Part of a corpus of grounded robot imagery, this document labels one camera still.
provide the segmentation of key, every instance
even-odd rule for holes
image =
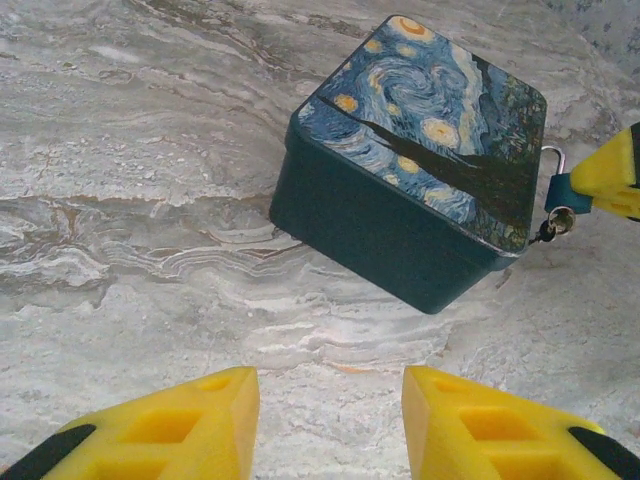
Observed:
[[[553,223],[553,221],[545,220],[542,222],[542,225],[540,225],[540,229],[536,233],[536,236],[529,241],[529,245],[538,242],[548,243],[556,238],[557,233],[558,227]]]

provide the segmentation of teal box side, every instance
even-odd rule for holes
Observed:
[[[307,144],[292,119],[272,222],[427,314],[444,309],[492,270],[500,256],[375,175]]]

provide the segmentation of gray marble countertop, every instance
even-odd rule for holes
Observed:
[[[636,224],[580,217],[429,317],[268,221],[290,113],[391,13],[540,89],[569,164],[640,120],[639,86],[542,4],[393,8],[1,2],[0,462],[240,364],[260,372],[255,478],[409,478],[407,364],[583,415],[640,453]]]

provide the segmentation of rectangular cutout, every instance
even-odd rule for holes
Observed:
[[[638,192],[629,192],[627,190],[620,190],[618,192],[618,196],[622,197],[622,198],[628,198],[628,199],[633,200],[633,201],[638,201],[638,200],[640,200],[640,191],[638,191]]]
[[[231,383],[229,377],[213,377],[198,384],[198,388],[203,392],[217,392],[227,388]]]
[[[156,480],[165,466],[164,462],[149,460],[101,463],[96,480]]]
[[[573,468],[554,453],[496,455],[491,463],[502,480],[583,480]]]
[[[616,210],[620,210],[621,212],[628,213],[629,215],[633,213],[633,210],[629,205],[623,205],[621,203],[612,203],[611,207],[615,208]]]
[[[537,440],[535,429],[518,413],[502,407],[474,407],[460,411],[460,419],[479,441]]]
[[[463,385],[458,385],[455,382],[447,381],[442,378],[433,378],[431,381],[442,393],[464,393],[468,391],[468,389]]]
[[[198,422],[199,410],[158,409],[143,415],[122,439],[125,443],[182,443]]]

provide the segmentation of painted lid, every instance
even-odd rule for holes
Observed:
[[[312,140],[513,255],[529,238],[545,115],[530,85],[393,16],[297,120]]]

